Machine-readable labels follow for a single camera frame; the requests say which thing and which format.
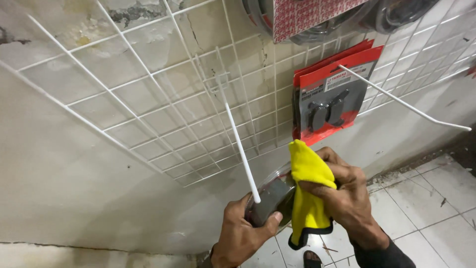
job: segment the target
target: man's left hand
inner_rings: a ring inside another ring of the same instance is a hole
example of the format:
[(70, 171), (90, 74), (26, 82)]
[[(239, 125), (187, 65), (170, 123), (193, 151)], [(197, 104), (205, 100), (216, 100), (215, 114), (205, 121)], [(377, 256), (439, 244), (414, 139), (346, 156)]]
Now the man's left hand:
[(223, 215), (218, 243), (213, 246), (213, 268), (233, 268), (241, 265), (278, 232), (283, 215), (275, 212), (265, 225), (253, 228), (245, 220), (245, 207), (251, 193), (238, 201), (229, 202)]

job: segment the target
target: foot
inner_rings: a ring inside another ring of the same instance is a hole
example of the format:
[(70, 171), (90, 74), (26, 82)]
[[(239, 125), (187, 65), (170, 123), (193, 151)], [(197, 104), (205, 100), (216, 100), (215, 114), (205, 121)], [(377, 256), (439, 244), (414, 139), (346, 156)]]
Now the foot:
[(304, 252), (304, 268), (323, 268), (324, 266), (322, 265), (322, 261), (319, 258), (319, 256), (310, 251), (307, 250)]

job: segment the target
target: white wire grid panel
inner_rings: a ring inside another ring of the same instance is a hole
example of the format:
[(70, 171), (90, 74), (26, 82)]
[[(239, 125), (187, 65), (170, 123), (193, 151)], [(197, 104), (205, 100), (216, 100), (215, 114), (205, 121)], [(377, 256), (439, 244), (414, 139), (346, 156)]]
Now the white wire grid panel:
[[(272, 44), (254, 32), (241, 0), (133, 1), (148, 10), (140, 20), (133, 8), (91, 3), (86, 21), (64, 23), (79, 27), (69, 33), (27, 9), (31, 25), (9, 34), (0, 64), (182, 186), (241, 164), (218, 75), (227, 77), (226, 98), (253, 159), (291, 141), (295, 69), (375, 39), (386, 46), (370, 80), (400, 97), (467, 69), (476, 52), (475, 2), (467, 0), (441, 0), (392, 35), (352, 32), (313, 47)], [(5, 18), (0, 26), (12, 24)], [(368, 88), (361, 113), (391, 101), (377, 93)]]

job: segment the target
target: white metal hook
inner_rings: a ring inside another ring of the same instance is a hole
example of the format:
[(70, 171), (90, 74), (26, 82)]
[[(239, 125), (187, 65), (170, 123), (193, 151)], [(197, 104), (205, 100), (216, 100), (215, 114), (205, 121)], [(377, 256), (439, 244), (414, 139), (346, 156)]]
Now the white metal hook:
[(442, 122), (442, 121), (438, 121), (436, 120), (435, 118), (427, 115), (426, 113), (418, 110), (417, 108), (409, 105), (408, 103), (400, 100), (399, 98), (395, 97), (394, 95), (388, 93), (387, 91), (383, 90), (382, 88), (380, 88), (379, 86), (375, 85), (374, 83), (370, 82), (369, 80), (363, 78), (362, 76), (358, 75), (357, 73), (351, 71), (349, 68), (347, 67), (344, 67), (342, 66), (341, 64), (339, 64), (339, 67), (342, 68), (343, 70), (346, 70), (347, 72), (351, 73), (352, 75), (356, 76), (358, 79), (364, 81), (365, 83), (367, 83), (368, 85), (370, 85), (371, 87), (375, 88), (376, 90), (382, 92), (384, 95), (392, 98), (394, 101), (398, 102), (399, 104), (403, 105), (404, 107), (408, 108), (409, 110), (415, 112), (416, 114), (420, 115), (421, 117), (427, 119), (428, 121), (430, 122), (433, 122), (435, 124), (440, 124), (440, 125), (446, 125), (446, 126), (451, 126), (451, 127), (454, 127), (454, 128), (458, 128), (458, 129), (462, 129), (462, 130), (465, 130), (465, 131), (471, 131), (471, 128), (470, 127), (467, 127), (467, 126), (462, 126), (462, 125), (457, 125), (457, 124), (451, 124), (451, 123), (446, 123), (446, 122)]
[(246, 155), (245, 155), (245, 150), (243, 150), (243, 146), (241, 145), (241, 140), (240, 140), (239, 135), (238, 135), (237, 127), (235, 125), (235, 121), (233, 120), (233, 116), (231, 115), (230, 106), (228, 105), (227, 98), (225, 97), (225, 92), (223, 91), (223, 85), (221, 84), (220, 76), (217, 76), (215, 79), (217, 81), (218, 87), (220, 88), (221, 97), (223, 98), (223, 103), (225, 104), (225, 108), (226, 108), (227, 113), (228, 113), (228, 118), (230, 119), (231, 127), (233, 128), (233, 134), (235, 135), (235, 139), (236, 139), (237, 145), (238, 145), (239, 154), (241, 156), (241, 160), (243, 161), (243, 165), (245, 167), (246, 177), (248, 177), (248, 183), (249, 183), (249, 187), (251, 187), (251, 192), (253, 193), (253, 199), (255, 200), (255, 203), (258, 204), (258, 203), (261, 202), (261, 198), (259, 197), (259, 193), (258, 193), (258, 189), (256, 188), (255, 180), (253, 179), (253, 175), (251, 174), (251, 170), (250, 170), (249, 165), (248, 165), (248, 159), (246, 158)]

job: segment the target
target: yellow microfiber cloth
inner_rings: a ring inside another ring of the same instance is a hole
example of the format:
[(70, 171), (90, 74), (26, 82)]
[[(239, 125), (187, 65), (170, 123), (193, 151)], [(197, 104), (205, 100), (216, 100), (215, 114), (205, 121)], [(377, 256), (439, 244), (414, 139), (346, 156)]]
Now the yellow microfiber cloth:
[(337, 189), (334, 175), (327, 164), (306, 143), (295, 140), (289, 143), (291, 153), (291, 175), (296, 181), (296, 193), (291, 224), (293, 233), (288, 244), (298, 250), (307, 244), (309, 234), (332, 233), (332, 219), (324, 213), (324, 202), (308, 192), (303, 191), (299, 181), (320, 183)]

